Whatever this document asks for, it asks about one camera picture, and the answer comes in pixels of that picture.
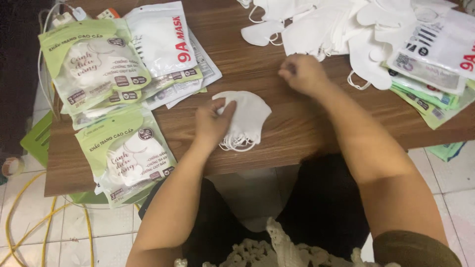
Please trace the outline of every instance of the person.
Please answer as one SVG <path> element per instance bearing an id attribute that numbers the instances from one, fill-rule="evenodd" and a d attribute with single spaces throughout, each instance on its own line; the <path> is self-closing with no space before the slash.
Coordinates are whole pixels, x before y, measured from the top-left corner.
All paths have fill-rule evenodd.
<path id="1" fill-rule="evenodd" d="M 187 259 L 190 267 L 204 262 L 243 267 L 348 266 L 347 261 L 357 258 L 353 249 L 363 246 L 369 232 L 378 264 L 461 266 L 447 247 L 430 189 L 384 127 L 332 83 L 314 57 L 291 55 L 278 74 L 325 109 L 341 154 L 302 163 L 278 223 L 268 221 L 272 239 L 265 232 L 251 232 L 203 178 L 205 163 L 226 135 L 236 109 L 236 102 L 231 102 L 217 115 L 225 99 L 207 102 L 196 111 L 191 147 L 139 212 L 142 223 L 126 266 L 171 267 L 179 258 Z M 292 249 L 308 251 L 303 252 L 308 258 L 285 254 Z M 314 262 L 316 254 L 326 256 Z M 289 259 L 296 262 L 285 263 Z"/>

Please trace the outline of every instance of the crocheted cloth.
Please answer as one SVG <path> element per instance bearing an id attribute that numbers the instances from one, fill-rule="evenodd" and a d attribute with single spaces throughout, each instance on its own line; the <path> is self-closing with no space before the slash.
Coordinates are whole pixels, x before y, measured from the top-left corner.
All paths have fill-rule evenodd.
<path id="1" fill-rule="evenodd" d="M 266 229 L 272 239 L 272 246 L 265 241 L 245 239 L 240 245 L 233 245 L 233 252 L 219 267 L 381 267 L 377 263 L 363 262 L 359 248 L 353 249 L 352 262 L 348 262 L 330 255 L 319 247 L 294 245 L 280 223 L 273 218 L 267 220 Z M 175 267 L 187 267 L 187 265 L 185 259 L 175 260 Z M 216 266 L 205 262 L 203 267 Z M 400 265 L 390 263 L 385 267 L 400 267 Z"/>

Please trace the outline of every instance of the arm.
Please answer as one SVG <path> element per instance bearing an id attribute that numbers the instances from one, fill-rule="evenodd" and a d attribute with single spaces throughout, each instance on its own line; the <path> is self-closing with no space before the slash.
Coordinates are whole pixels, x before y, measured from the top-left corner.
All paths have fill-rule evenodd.
<path id="1" fill-rule="evenodd" d="M 196 137 L 151 201 L 127 259 L 127 267 L 173 266 L 195 224 L 203 168 L 228 131 L 236 102 L 221 116 L 225 99 L 209 101 L 196 112 Z"/>
<path id="2" fill-rule="evenodd" d="M 396 140 L 326 76 L 312 56 L 292 55 L 279 75 L 327 111 L 340 149 L 360 189 L 373 238 L 412 231 L 447 245 L 437 205 L 426 182 Z"/>

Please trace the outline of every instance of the tape roll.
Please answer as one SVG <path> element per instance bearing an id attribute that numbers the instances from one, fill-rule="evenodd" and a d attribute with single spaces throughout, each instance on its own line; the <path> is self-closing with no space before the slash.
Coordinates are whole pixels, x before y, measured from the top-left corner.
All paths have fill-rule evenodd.
<path id="1" fill-rule="evenodd" d="M 12 172 L 10 170 L 10 166 L 14 165 L 14 163 L 17 164 L 17 169 L 14 172 Z M 1 167 L 1 173 L 3 174 L 3 176 L 7 178 L 11 178 L 11 177 L 20 175 L 24 169 L 25 169 L 25 162 L 23 161 L 22 158 L 9 157 L 9 158 L 6 158 L 5 162 L 3 163 L 3 166 Z"/>

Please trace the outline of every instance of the hand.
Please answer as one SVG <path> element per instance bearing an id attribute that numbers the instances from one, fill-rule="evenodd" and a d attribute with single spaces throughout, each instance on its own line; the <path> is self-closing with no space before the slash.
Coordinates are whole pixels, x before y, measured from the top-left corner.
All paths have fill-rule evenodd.
<path id="1" fill-rule="evenodd" d="M 313 56 L 302 54 L 288 56 L 280 66 L 279 76 L 292 89 L 308 96 L 330 83 L 322 64 Z"/>
<path id="2" fill-rule="evenodd" d="M 225 98 L 209 100 L 196 111 L 196 135 L 193 143 L 206 153 L 213 152 L 228 133 L 237 103 L 231 101 L 223 114 L 218 115 L 218 109 L 224 107 L 225 104 Z"/>

